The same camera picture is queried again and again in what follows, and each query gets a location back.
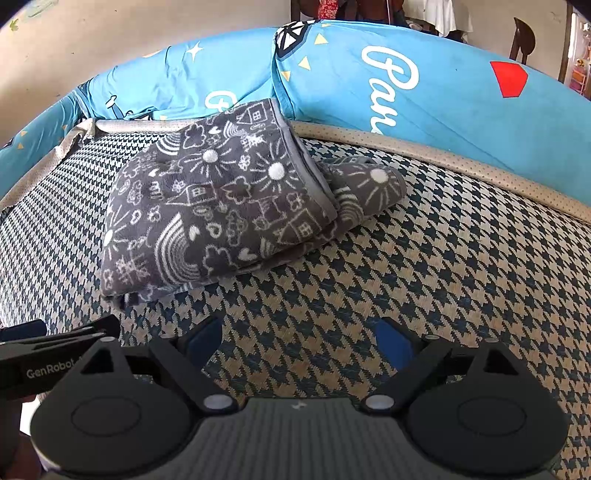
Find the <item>grey doodle-print garment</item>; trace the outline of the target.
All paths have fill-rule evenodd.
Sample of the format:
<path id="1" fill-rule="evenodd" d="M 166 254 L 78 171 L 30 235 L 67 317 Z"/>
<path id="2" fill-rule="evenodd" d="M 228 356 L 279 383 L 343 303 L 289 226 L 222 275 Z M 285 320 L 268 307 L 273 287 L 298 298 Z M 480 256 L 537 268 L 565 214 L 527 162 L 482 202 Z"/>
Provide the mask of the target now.
<path id="1" fill-rule="evenodd" d="M 366 157 L 311 157 L 263 99 L 159 138 L 111 187 L 101 292 L 127 307 L 270 269 L 400 202 L 397 169 Z"/>

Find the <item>black chair by door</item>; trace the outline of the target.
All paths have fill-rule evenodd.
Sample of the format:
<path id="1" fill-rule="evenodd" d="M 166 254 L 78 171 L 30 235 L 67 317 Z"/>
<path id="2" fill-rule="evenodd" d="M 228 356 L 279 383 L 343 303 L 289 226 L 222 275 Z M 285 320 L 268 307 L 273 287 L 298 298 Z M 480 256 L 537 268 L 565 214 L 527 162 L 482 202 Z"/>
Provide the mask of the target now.
<path id="1" fill-rule="evenodd" d="M 512 41 L 512 46 L 509 54 L 511 60 L 518 60 L 518 55 L 521 55 L 520 62 L 523 65 L 527 64 L 528 57 L 532 54 L 536 46 L 536 37 L 532 28 L 523 20 L 515 17 L 515 33 Z"/>

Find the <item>blue printed sofa back cover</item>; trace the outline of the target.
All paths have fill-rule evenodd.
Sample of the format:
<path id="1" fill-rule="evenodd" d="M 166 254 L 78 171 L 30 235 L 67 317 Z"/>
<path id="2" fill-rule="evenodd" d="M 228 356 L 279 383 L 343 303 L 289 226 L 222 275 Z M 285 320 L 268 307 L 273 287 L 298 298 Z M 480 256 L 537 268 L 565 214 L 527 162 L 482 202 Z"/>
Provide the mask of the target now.
<path id="1" fill-rule="evenodd" d="M 176 120 L 274 98 L 287 118 L 446 150 L 590 200 L 590 104 L 485 50 L 389 25 L 291 22 L 166 47 L 75 88 L 1 150 L 11 188 L 82 118 Z"/>

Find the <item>white tablecloth table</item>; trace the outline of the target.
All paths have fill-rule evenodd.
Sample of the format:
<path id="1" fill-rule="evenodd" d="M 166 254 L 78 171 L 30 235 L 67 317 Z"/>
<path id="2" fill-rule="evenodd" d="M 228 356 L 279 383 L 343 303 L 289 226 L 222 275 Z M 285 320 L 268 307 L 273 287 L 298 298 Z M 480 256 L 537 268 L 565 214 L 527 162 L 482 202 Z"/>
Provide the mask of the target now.
<path id="1" fill-rule="evenodd" d="M 407 18 L 433 25 L 441 37 L 453 31 L 472 33 L 473 24 L 468 7 L 459 0 L 405 0 Z"/>

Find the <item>houndstooth sofa seat cover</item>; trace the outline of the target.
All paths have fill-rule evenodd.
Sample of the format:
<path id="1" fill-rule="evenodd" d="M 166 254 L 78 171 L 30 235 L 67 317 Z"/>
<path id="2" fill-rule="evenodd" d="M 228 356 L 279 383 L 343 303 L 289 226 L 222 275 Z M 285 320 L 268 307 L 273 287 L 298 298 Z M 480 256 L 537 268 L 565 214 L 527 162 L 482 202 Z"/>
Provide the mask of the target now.
<path id="1" fill-rule="evenodd" d="M 111 312 L 103 222 L 119 169 L 157 140 L 98 133 L 1 217 L 1 322 L 73 329 Z M 128 345 L 221 313 L 206 374 L 232 394 L 363 397 L 391 375 L 373 330 L 390 317 L 466 346 L 505 343 L 570 418 L 557 474 L 590 475 L 590 227 L 459 173 L 311 139 L 311 156 L 397 168 L 404 201 L 294 263 L 119 313 Z"/>

